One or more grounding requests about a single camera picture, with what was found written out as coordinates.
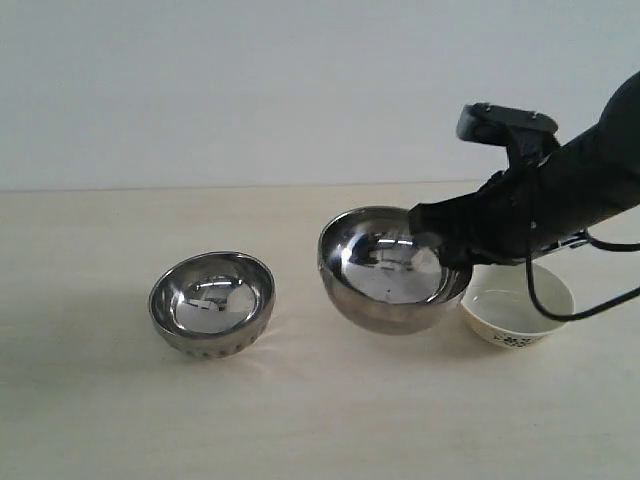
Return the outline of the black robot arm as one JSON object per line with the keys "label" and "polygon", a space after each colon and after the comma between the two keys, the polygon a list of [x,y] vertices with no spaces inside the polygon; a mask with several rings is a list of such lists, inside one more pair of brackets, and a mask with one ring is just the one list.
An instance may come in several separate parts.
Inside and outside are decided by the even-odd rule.
{"label": "black robot arm", "polygon": [[639,77],[608,100],[599,119],[562,144],[557,123],[492,103],[463,107],[466,142],[502,147],[508,166],[476,191],[408,213],[411,234],[442,265],[515,265],[639,204]]}

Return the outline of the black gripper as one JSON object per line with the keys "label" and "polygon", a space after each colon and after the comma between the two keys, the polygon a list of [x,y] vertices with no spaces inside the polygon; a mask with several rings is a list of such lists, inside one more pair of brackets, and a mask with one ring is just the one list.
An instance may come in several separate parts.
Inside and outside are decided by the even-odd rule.
{"label": "black gripper", "polygon": [[418,203],[408,213],[413,235],[474,237],[437,247],[441,266],[523,263],[557,249],[588,227],[588,162],[575,152],[508,152],[509,167],[475,193]]}

